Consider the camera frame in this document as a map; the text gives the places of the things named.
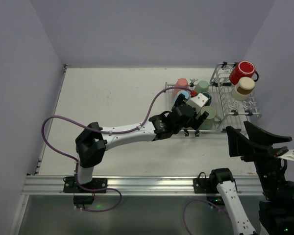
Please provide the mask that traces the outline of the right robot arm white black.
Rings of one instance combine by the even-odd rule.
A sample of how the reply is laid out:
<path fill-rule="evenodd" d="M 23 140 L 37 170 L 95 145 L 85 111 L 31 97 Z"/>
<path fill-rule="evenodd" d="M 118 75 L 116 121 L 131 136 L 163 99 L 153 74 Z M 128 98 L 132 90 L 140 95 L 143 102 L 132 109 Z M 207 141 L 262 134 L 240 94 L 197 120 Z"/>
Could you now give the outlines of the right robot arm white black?
<path fill-rule="evenodd" d="M 232 126 L 226 127 L 230 157 L 253 162 L 266 201 L 259 203 L 261 235 L 294 235 L 294 181 L 285 178 L 288 161 L 294 161 L 294 149 L 277 143 L 291 142 L 245 121 L 247 136 Z M 236 235 L 257 234 L 237 195 L 237 186 L 228 168 L 214 169 L 209 176 L 212 187 L 221 195 Z"/>

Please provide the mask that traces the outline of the cream brown mug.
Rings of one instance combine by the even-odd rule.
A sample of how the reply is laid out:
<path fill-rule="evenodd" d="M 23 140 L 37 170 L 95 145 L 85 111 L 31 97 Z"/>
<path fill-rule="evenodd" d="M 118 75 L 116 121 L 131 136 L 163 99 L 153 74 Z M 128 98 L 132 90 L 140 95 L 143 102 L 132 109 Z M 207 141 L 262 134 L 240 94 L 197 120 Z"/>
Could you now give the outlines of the cream brown mug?
<path fill-rule="evenodd" d="M 231 91 L 232 97 L 237 101 L 245 101 L 255 88 L 255 81 L 249 77 L 240 78 Z"/>

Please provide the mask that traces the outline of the pink cup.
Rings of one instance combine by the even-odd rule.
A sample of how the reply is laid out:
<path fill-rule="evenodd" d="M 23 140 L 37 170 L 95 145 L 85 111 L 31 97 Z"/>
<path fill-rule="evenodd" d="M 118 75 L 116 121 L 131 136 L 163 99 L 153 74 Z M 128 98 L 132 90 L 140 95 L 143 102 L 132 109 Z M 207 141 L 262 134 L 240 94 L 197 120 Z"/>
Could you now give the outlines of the pink cup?
<path fill-rule="evenodd" d="M 175 84 L 176 92 L 188 88 L 188 80 L 186 78 L 179 78 Z"/>

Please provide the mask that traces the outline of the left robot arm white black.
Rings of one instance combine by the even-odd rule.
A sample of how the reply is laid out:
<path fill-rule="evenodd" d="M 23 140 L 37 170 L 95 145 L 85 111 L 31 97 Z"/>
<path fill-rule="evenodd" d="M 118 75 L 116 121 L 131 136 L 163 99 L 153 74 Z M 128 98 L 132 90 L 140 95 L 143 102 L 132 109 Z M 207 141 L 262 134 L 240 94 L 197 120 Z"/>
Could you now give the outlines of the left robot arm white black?
<path fill-rule="evenodd" d="M 78 182 L 85 185 L 92 181 L 94 167 L 101 163 L 107 150 L 134 142 L 169 139 L 185 128 L 197 130 L 208 116 L 207 112 L 200 113 L 207 102 L 208 97 L 202 93 L 188 100 L 180 94 L 171 111 L 154 115 L 145 123 L 120 127 L 90 123 L 75 140 Z"/>

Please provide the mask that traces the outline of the light blue mug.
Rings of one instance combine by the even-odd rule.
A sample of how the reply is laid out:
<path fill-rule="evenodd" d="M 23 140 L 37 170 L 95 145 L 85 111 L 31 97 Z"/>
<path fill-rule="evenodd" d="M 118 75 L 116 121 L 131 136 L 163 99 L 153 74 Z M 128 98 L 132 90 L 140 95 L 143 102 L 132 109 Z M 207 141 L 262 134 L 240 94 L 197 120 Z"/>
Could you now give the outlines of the light blue mug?
<path fill-rule="evenodd" d="M 178 97 L 179 97 L 180 94 L 184 95 L 184 98 L 185 98 L 186 100 L 188 100 L 188 99 L 190 98 L 190 93 L 189 93 L 188 91 L 186 91 L 186 90 L 180 90 L 180 91 L 178 91 L 177 94 L 175 95 L 175 97 L 174 97 L 174 99 L 173 99 L 173 103 L 176 102 L 176 100 L 178 99 Z"/>

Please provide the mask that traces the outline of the red mug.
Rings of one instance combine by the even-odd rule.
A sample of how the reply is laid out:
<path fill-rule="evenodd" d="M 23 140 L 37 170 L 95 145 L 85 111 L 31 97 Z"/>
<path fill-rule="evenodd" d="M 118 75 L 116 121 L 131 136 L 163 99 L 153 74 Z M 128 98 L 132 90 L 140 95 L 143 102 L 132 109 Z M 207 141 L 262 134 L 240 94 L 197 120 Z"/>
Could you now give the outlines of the red mug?
<path fill-rule="evenodd" d="M 257 82 L 259 80 L 259 74 L 254 64 L 250 61 L 240 61 L 235 65 L 233 71 L 231 72 L 229 81 L 233 85 L 236 85 L 242 77 L 252 78 L 253 75 L 256 75 L 254 82 Z"/>

